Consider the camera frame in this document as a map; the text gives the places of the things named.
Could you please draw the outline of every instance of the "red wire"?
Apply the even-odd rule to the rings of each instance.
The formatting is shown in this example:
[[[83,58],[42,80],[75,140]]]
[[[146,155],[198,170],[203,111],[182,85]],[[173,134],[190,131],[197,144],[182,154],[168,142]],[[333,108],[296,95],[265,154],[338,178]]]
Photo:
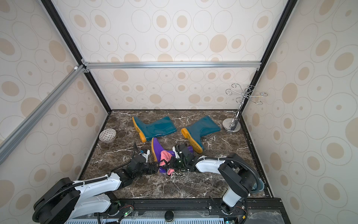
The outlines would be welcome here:
[[[132,205],[124,205],[122,208],[120,208],[119,210],[121,209],[124,209],[124,208],[127,208],[127,207],[132,207],[134,209],[134,207]]]

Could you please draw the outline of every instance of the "patterned wallpaper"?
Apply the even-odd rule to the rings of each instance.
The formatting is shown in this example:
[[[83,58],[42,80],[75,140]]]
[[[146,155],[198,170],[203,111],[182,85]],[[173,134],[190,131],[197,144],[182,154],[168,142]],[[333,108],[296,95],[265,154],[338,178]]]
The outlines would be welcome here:
[[[59,179],[76,180],[107,113],[79,76],[0,165],[0,224],[34,223],[34,203]]]
[[[243,113],[292,224],[358,220],[357,22],[357,0],[301,0]]]
[[[0,144],[76,64],[36,0],[0,1]]]
[[[237,109],[238,94],[256,68],[93,69],[111,109]]]
[[[53,0],[90,62],[260,61],[287,0]]]

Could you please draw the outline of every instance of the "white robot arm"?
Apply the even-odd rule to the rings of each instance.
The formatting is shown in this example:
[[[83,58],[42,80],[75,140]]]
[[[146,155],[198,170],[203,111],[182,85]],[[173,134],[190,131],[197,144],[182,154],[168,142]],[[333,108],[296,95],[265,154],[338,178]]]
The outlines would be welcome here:
[[[172,157],[166,168],[212,172],[224,177],[229,188],[222,197],[220,208],[225,214],[230,214],[236,203],[247,198],[251,192],[263,190],[263,182],[257,172],[235,153],[220,158],[194,156],[186,145],[176,145],[174,151],[176,158]],[[112,191],[130,185],[133,179],[143,174],[158,172],[157,163],[148,163],[142,155],[133,157],[125,165],[126,168],[115,168],[105,176],[90,180],[59,180],[35,203],[33,221],[41,224],[63,224],[67,220],[90,213],[106,212],[108,215],[116,215],[119,211],[119,199]]]

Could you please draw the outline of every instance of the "white vent grille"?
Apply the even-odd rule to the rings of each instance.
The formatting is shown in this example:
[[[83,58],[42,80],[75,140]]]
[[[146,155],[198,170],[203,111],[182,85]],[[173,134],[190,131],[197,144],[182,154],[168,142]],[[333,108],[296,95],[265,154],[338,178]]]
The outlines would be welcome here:
[[[116,219],[103,219],[101,224],[116,221]],[[97,219],[71,219],[66,224],[98,224]],[[224,224],[223,218],[180,218],[172,222],[164,219],[123,219],[120,224]]]

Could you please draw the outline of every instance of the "brown marble surface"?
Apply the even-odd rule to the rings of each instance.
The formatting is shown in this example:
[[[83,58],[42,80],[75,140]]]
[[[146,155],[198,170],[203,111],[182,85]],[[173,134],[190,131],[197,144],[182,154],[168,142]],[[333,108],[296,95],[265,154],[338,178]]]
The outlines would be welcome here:
[[[187,143],[180,130],[209,115],[221,127],[221,131],[202,137],[204,145],[203,155],[219,157],[235,152],[248,164],[255,168],[251,154],[242,130],[236,134],[229,134],[222,128],[222,121],[231,118],[234,111],[224,110],[137,110],[113,111],[106,124],[106,128],[113,128],[117,137],[113,143],[99,141],[90,159],[89,165],[82,179],[103,176],[116,166],[127,162],[133,150],[133,141],[140,148],[151,149],[151,142],[143,143],[134,129],[132,116],[137,116],[144,123],[152,123],[162,117],[169,116],[177,132],[158,138],[163,148],[171,150],[175,144]],[[154,161],[152,153],[148,161]],[[114,191],[118,198],[220,198],[228,185],[223,177],[215,173],[179,173],[172,177],[166,174],[145,175],[133,182],[132,185]],[[263,192],[251,197],[264,197]]]

